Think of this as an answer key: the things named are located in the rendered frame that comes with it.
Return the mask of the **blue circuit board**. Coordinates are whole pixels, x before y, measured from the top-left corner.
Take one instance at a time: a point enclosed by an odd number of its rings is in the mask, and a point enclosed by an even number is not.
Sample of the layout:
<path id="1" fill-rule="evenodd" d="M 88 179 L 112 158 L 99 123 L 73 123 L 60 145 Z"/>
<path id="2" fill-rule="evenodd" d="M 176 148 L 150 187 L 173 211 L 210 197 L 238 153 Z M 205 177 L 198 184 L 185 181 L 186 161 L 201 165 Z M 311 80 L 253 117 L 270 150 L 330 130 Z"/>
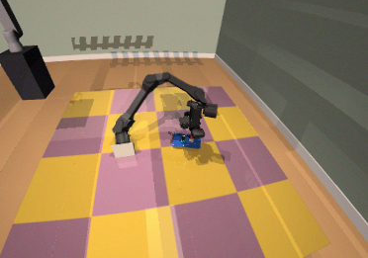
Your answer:
<path id="1" fill-rule="evenodd" d="M 173 146 L 201 149 L 201 139 L 193 138 L 192 134 L 174 133 Z"/>

